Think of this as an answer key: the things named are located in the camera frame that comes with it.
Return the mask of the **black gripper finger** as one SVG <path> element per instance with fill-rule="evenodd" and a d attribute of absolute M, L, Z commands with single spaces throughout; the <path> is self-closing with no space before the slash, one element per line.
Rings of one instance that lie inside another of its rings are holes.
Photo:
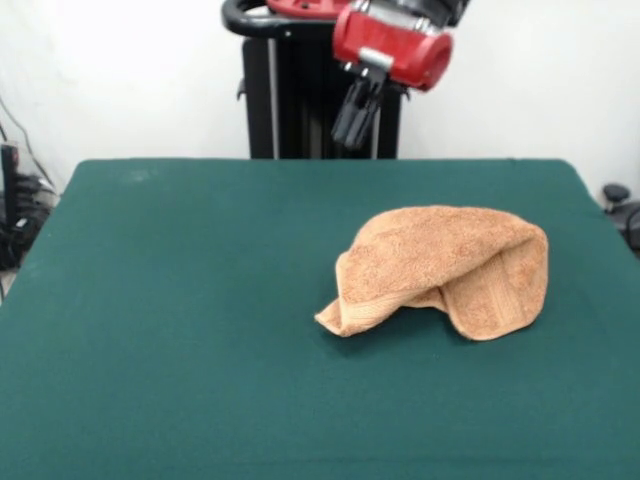
<path fill-rule="evenodd" d="M 362 112 L 365 107 L 365 85 L 354 82 L 344 98 L 333 126 L 332 138 L 335 143 L 358 143 Z"/>
<path fill-rule="evenodd" d="M 386 84 L 385 77 L 360 78 L 354 82 L 348 104 L 351 108 L 347 130 L 349 149 L 358 149 L 363 144 L 384 97 Z"/>

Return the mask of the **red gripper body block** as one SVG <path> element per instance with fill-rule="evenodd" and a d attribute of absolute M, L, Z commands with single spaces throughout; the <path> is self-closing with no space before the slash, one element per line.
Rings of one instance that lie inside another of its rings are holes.
<path fill-rule="evenodd" d="M 389 8 L 345 8 L 333 31 L 333 53 L 345 64 L 375 67 L 397 84 L 429 91 L 448 68 L 454 41 L 448 33 L 427 32 L 425 24 Z"/>

